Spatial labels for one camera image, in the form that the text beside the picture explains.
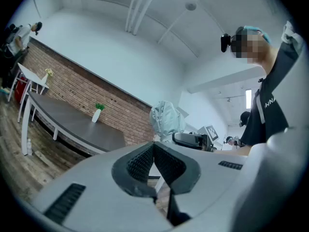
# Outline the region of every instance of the vent slot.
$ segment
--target vent slot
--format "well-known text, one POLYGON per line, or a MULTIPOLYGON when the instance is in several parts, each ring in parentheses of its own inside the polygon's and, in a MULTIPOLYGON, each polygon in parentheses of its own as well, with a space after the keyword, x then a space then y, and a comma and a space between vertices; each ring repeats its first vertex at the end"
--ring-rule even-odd
POLYGON ((45 211, 45 216, 61 224, 85 190, 85 186, 71 184, 57 200, 45 211))
POLYGON ((137 156, 129 160, 126 165, 126 169, 131 177, 147 183, 149 177, 149 171, 154 163, 153 146, 142 151, 137 156))
POLYGON ((186 170, 185 163, 179 158, 173 156, 166 150, 154 145, 154 163, 162 174, 166 183, 170 186, 186 170))
POLYGON ((221 166, 227 167, 227 168, 232 168, 232 169, 236 169, 236 170, 240 170, 242 168, 243 165, 241 164, 237 164, 237 163, 232 163, 232 162, 228 162, 228 161, 221 161, 218 163, 221 166))

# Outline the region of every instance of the brick wall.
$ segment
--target brick wall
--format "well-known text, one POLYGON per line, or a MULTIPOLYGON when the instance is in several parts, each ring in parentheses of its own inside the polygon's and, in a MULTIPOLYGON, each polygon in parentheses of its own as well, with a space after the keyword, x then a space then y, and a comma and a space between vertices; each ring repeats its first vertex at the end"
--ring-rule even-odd
POLYGON ((47 68, 54 72, 54 76, 47 79, 49 90, 46 95, 65 100, 89 116, 96 111, 95 103, 105 104, 99 120, 122 131, 126 145, 153 140, 155 133, 149 123, 151 108, 148 105, 103 81, 35 39, 31 39, 28 46, 29 53, 23 65, 40 78, 45 76, 44 70, 47 68))

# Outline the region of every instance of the person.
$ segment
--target person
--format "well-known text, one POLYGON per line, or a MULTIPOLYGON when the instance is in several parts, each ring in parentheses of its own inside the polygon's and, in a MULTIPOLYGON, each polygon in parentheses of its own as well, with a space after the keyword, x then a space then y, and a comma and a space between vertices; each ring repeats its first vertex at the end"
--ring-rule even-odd
POLYGON ((240 115, 239 127, 246 126, 249 121, 250 112, 245 111, 240 115))
POLYGON ((225 143, 226 144, 229 144, 229 145, 231 145, 231 146, 236 146, 236 148, 238 148, 238 147, 244 147, 245 145, 244 145, 244 143, 241 141, 241 140, 239 140, 239 137, 238 136, 236 136, 236 137, 231 137, 231 136, 228 136, 227 138, 226 138, 226 140, 225 140, 225 143))
MULTIPOLYGON (((282 40, 284 37, 291 39, 295 35, 298 34, 288 21, 284 27, 282 40), (287 27, 290 30, 289 37, 286 37, 287 27)), ((248 155, 253 145, 265 143, 273 134, 284 131, 288 127, 272 91, 294 65, 299 54, 298 46, 302 43, 297 37, 298 41, 283 40, 280 48, 274 48, 265 32, 250 26, 239 27, 230 39, 231 51, 237 58, 246 58, 248 63, 261 66, 267 75, 255 94, 248 123, 241 138, 246 146, 235 152, 226 152, 227 154, 248 155)))
POLYGON ((29 43, 30 32, 35 32, 38 35, 38 31, 42 28, 42 22, 37 22, 33 25, 22 26, 20 30, 13 37, 13 40, 6 45, 4 51, 1 53, 1 76, 2 85, 0 91, 9 94, 10 89, 8 88, 9 83, 9 71, 14 65, 14 61, 20 53, 23 53, 29 43))
POLYGON ((231 136, 228 136, 228 137, 226 138, 225 142, 226 142, 227 144, 233 146, 233 145, 234 145, 234 138, 231 137, 231 136))

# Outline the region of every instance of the fluorescent light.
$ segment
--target fluorescent light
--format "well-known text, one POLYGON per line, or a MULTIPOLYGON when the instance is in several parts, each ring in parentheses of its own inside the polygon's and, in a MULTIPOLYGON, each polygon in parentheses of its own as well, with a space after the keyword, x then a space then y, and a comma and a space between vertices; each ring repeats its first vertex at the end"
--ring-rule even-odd
POLYGON ((251 108, 252 89, 246 90, 246 109, 251 108))

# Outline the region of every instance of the person's arm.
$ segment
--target person's arm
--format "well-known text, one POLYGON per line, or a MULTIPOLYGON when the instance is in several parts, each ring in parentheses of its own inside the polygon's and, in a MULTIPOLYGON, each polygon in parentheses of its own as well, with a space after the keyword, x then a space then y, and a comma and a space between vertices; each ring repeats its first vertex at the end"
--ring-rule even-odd
POLYGON ((252 146, 246 145, 239 149, 232 149, 232 150, 216 150, 215 153, 217 154, 227 154, 227 155, 239 155, 239 156, 247 156, 250 153, 252 146))
POLYGON ((21 41, 21 39, 23 37, 25 37, 26 35, 29 35, 30 34, 30 31, 31 29, 29 27, 22 27, 16 34, 17 34, 17 37, 15 38, 15 43, 16 43, 16 46, 17 48, 20 50, 20 51, 23 51, 24 50, 24 46, 23 46, 23 42, 21 41))
POLYGON ((21 37, 17 36, 15 39, 15 43, 20 51, 24 49, 23 43, 21 42, 21 37))

